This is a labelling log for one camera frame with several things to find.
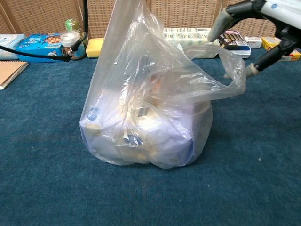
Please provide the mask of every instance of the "yellow sponge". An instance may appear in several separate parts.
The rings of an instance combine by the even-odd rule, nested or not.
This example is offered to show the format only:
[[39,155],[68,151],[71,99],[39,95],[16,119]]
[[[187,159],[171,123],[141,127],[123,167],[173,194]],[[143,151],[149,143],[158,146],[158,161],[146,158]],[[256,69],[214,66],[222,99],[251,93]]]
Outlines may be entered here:
[[89,58],[99,57],[100,50],[102,49],[103,38],[90,39],[86,48],[86,54]]

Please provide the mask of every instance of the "plastic bag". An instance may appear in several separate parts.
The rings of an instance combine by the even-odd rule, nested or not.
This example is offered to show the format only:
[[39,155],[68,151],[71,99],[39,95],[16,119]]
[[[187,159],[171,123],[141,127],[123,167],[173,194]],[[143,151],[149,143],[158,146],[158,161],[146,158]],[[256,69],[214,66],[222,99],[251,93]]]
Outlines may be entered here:
[[[219,54],[229,86],[190,60],[202,52]],[[185,166],[208,138],[210,101],[242,94],[245,81],[241,58],[213,45],[184,53],[164,41],[145,0],[117,0],[80,119],[84,143],[116,165]]]

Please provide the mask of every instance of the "woven rattan panel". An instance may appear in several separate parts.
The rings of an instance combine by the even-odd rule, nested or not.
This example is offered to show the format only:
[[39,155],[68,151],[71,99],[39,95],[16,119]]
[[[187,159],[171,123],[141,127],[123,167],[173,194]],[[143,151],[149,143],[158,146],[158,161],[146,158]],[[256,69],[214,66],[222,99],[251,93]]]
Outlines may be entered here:
[[218,0],[151,0],[165,27],[211,27]]
[[115,0],[90,0],[89,10],[89,32],[92,38],[104,37]]
[[78,19],[73,0],[5,0],[22,33],[65,30],[65,20]]
[[[229,0],[228,5],[240,1],[242,0]],[[240,21],[232,30],[238,30],[242,36],[267,37],[275,34],[275,26],[271,21],[253,18]]]
[[3,16],[1,14],[0,14],[0,34],[11,34],[9,27],[5,23],[5,20],[3,19]]

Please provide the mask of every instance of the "blue carpet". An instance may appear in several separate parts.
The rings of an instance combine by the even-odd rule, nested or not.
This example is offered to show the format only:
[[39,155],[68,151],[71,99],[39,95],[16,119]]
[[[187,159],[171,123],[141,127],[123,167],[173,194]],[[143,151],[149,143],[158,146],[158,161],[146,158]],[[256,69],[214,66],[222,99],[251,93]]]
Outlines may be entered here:
[[[110,165],[84,147],[79,119],[96,62],[30,64],[0,91],[0,225],[300,225],[301,61],[213,101],[202,155],[169,170]],[[196,62],[222,79],[219,59]]]

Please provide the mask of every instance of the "notebook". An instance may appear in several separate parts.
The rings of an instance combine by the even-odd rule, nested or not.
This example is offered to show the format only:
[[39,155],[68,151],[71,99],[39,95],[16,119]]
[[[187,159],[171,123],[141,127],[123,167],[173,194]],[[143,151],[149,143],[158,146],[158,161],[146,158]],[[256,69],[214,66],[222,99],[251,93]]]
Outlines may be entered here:
[[28,66],[28,62],[0,61],[0,89],[4,89],[27,66]]

